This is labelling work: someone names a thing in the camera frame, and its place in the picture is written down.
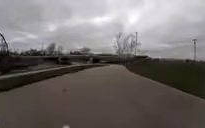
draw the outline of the grass median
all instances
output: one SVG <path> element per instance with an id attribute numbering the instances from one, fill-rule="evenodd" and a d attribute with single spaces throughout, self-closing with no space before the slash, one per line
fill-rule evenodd
<path id="1" fill-rule="evenodd" d="M 126 67 L 141 76 L 205 98 L 205 62 L 145 59 Z"/>

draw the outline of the road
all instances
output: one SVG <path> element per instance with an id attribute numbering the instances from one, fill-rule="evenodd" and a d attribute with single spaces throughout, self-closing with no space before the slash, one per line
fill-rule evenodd
<path id="1" fill-rule="evenodd" d="M 117 65 L 0 94 L 0 128 L 63 127 L 205 128 L 205 100 Z"/>

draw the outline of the gray cloud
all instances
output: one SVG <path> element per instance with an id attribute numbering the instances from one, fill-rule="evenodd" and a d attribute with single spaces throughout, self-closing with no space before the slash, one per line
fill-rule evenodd
<path id="1" fill-rule="evenodd" d="M 118 32 L 138 31 L 152 56 L 190 58 L 192 39 L 205 59 L 204 0 L 0 0 L 0 31 L 12 47 L 88 46 L 112 52 Z"/>

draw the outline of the green grass field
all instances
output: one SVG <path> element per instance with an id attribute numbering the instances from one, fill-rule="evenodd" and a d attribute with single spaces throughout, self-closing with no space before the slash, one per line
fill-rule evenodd
<path id="1" fill-rule="evenodd" d="M 205 98 L 205 62 L 144 59 L 126 67 L 141 76 Z"/>

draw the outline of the sky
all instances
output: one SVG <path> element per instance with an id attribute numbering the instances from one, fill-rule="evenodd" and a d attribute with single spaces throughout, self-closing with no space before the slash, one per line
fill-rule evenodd
<path id="1" fill-rule="evenodd" d="M 0 0 L 0 32 L 11 49 L 112 53 L 119 32 L 138 32 L 141 54 L 205 60 L 205 0 Z"/>

